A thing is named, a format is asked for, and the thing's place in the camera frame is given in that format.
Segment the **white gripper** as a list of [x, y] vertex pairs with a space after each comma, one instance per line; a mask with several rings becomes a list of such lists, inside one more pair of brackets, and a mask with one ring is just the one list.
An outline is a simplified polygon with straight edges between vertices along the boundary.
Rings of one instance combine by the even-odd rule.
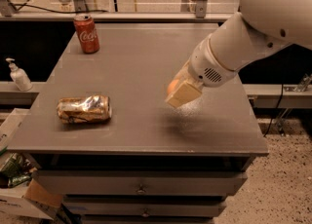
[[210, 39], [211, 35], [208, 35], [196, 46], [189, 61], [185, 62], [175, 75], [178, 83], [165, 99], [172, 107], [179, 108], [201, 96], [202, 92], [187, 82], [191, 76], [205, 87], [216, 88], [237, 75], [236, 71], [227, 69], [217, 60], [213, 54]]

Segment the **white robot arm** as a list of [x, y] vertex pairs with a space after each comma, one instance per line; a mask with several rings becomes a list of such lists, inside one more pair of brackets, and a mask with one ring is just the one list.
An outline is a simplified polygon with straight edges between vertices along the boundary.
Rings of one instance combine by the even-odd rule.
[[194, 49], [168, 86], [178, 108], [233, 79], [248, 64], [296, 44], [312, 49], [312, 0], [240, 0], [239, 10]]

